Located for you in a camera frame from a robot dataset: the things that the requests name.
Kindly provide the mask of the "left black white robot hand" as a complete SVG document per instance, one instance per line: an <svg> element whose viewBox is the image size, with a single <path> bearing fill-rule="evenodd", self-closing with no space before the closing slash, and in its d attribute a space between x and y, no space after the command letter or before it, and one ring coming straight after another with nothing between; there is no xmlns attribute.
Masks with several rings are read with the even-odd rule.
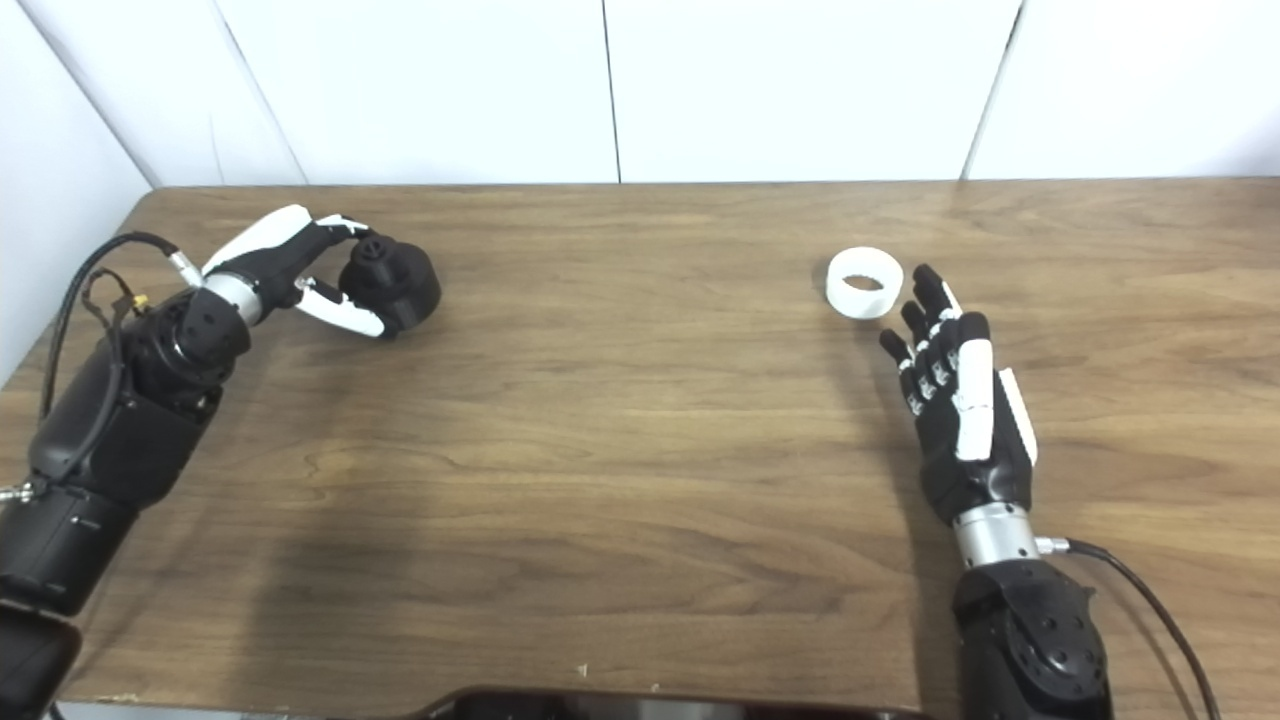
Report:
<svg viewBox="0 0 1280 720"><path fill-rule="evenodd" d="M371 236L372 228L362 222L340 214L315 219L307 208L291 204L224 243L205 263L204 283L237 307L250 327L275 310L297 309L329 325L389 340L403 329L387 314L307 274L329 249Z"/></svg>

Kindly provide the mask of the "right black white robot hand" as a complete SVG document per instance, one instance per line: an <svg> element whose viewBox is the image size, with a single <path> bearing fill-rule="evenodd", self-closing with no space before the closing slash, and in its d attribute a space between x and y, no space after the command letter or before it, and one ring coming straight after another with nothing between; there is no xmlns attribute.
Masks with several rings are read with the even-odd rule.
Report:
<svg viewBox="0 0 1280 720"><path fill-rule="evenodd" d="M986 314L961 307L931 265L913 274L901 318L879 334L922 451L920 483L945 523L989 503L1032 506L1038 441L1010 368L998 369Z"/></svg>

